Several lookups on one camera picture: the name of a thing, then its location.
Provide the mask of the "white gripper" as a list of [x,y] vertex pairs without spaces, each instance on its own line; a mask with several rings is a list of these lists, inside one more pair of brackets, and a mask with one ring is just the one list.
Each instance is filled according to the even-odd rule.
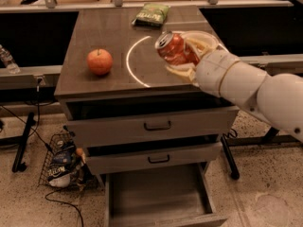
[[167,64],[166,69],[187,82],[196,82],[203,92],[220,97],[220,87],[224,76],[240,59],[225,50],[209,52],[215,46],[215,42],[211,39],[184,38],[184,42],[185,54],[201,59],[200,62],[196,68],[193,63],[185,63]]

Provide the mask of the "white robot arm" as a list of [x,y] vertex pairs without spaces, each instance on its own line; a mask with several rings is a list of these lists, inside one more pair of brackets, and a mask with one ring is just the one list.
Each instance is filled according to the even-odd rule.
[[202,57],[190,44],[169,46],[169,70],[185,77],[203,92],[222,97],[255,118],[286,131],[303,142],[303,78],[269,75],[225,51]]

